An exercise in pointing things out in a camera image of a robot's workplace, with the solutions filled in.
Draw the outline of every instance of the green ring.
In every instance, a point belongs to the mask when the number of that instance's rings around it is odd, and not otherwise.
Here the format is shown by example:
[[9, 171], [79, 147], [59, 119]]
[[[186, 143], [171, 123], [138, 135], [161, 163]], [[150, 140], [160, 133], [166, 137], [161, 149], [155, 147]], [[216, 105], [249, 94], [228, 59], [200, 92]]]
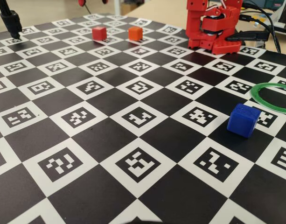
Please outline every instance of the green ring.
[[275, 106], [275, 105], [272, 105], [270, 103], [268, 103], [267, 101], [263, 100], [260, 96], [259, 96], [259, 91], [263, 88], [266, 88], [266, 87], [280, 87], [280, 88], [283, 88], [286, 90], [286, 85], [284, 84], [279, 84], [279, 83], [260, 83], [260, 84], [257, 84], [255, 86], [252, 87], [251, 89], [251, 96], [253, 97], [253, 99], [269, 108], [269, 109], [272, 109], [274, 111], [277, 111], [277, 112], [280, 112], [280, 113], [285, 113], [286, 114], [286, 108], [283, 108], [283, 107], [279, 107], [279, 106]]

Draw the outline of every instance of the table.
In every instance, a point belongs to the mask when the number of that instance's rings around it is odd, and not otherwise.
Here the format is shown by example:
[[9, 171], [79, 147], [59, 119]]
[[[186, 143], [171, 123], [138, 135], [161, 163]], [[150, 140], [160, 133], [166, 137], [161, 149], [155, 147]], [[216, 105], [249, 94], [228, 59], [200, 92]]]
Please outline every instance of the table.
[[[0, 224], [286, 224], [286, 115], [250, 96], [286, 84], [286, 55], [187, 44], [109, 14], [0, 33]], [[286, 107], [284, 90], [261, 96]], [[262, 111], [249, 139], [226, 130], [238, 103]]]

